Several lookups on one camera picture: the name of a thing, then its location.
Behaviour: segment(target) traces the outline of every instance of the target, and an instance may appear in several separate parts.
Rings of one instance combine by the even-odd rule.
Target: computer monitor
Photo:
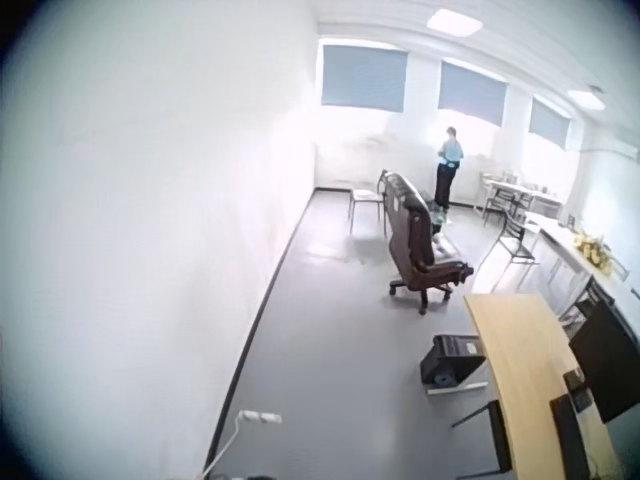
[[[599,302],[569,345],[603,422],[640,402],[640,344],[615,306]]]

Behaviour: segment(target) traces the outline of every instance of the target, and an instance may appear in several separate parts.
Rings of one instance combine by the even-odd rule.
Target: yellow flowers
[[[593,266],[605,275],[611,274],[612,266],[609,253],[598,240],[584,233],[576,233],[573,237],[573,245]]]

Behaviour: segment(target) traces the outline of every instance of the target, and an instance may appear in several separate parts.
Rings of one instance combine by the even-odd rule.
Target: office chair
[[[558,318],[560,325],[564,327],[571,325],[578,321],[579,316],[586,320],[591,316],[598,302],[613,305],[615,299],[602,289],[594,277],[591,277],[584,290],[578,295],[577,300]],[[574,308],[578,310],[578,315],[571,313]]]
[[[349,233],[353,233],[353,220],[356,212],[356,205],[358,203],[375,203],[378,208],[378,222],[380,222],[380,208],[383,208],[384,213],[384,190],[381,190],[380,187],[384,187],[384,182],[382,178],[387,173],[386,170],[382,170],[380,174],[380,178],[378,178],[378,183],[376,183],[376,191],[367,190],[367,189],[352,189],[349,194],[349,212],[347,214],[347,218],[351,220],[349,225]],[[383,214],[383,229],[384,235],[387,236],[387,217]]]
[[[500,215],[500,212],[502,210],[505,209],[509,209],[510,206],[512,205],[512,203],[514,202],[516,196],[513,192],[509,192],[507,190],[504,190],[500,187],[498,187],[496,189],[496,193],[493,195],[493,197],[491,197],[489,200],[487,200],[487,203],[485,203],[484,205],[484,224],[483,226],[485,226],[487,224],[487,221],[489,220],[489,214],[493,213],[491,210],[489,210],[489,208],[492,209],[497,209],[498,211],[496,213],[498,213],[498,215]]]
[[[406,287],[420,292],[420,315],[427,313],[427,289],[444,292],[447,301],[453,292],[450,283],[464,283],[473,274],[473,267],[442,234],[434,234],[431,215],[424,199],[401,175],[387,173],[385,209],[389,215],[391,240],[389,251],[402,280],[389,283],[389,294]]]
[[[529,274],[529,270],[531,269],[531,267],[533,265],[539,265],[539,263],[536,261],[536,258],[531,253],[531,251],[527,247],[525,247],[523,244],[527,227],[517,222],[511,216],[511,214],[506,210],[503,210],[502,212],[500,212],[500,215],[504,217],[502,231],[498,235],[498,238],[495,241],[495,243],[491,245],[491,248],[487,252],[487,255],[484,257],[484,259],[480,263],[480,267],[484,264],[484,261],[489,257],[493,249],[497,245],[501,245],[507,252],[509,252],[509,255],[511,255],[511,258],[509,259],[509,263],[507,263],[507,266],[505,267],[504,271],[496,281],[495,285],[491,289],[491,292],[495,291],[498,284],[500,283],[500,280],[502,279],[502,277],[504,276],[504,274],[507,272],[507,270],[512,264],[528,265],[527,271],[524,273],[524,275],[520,279],[520,282],[518,282],[518,286],[516,287],[516,291],[518,291],[520,290],[520,287],[524,283],[525,278],[527,278],[527,275]]]

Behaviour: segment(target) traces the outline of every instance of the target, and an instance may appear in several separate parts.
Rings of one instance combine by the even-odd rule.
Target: person
[[[438,152],[440,163],[438,164],[438,175],[436,177],[436,197],[435,201],[445,213],[449,210],[449,195],[451,194],[451,183],[456,176],[456,170],[460,168],[460,160],[464,158],[462,146],[456,138],[457,132],[453,127],[447,128],[449,138],[444,142]]]

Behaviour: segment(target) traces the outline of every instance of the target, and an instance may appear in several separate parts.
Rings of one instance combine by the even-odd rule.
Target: light fixture
[[[604,103],[593,93],[581,90],[569,90],[569,96],[573,98],[578,105],[587,110],[604,110]]]
[[[427,27],[454,37],[468,37],[482,28],[482,22],[442,8],[427,22]]]

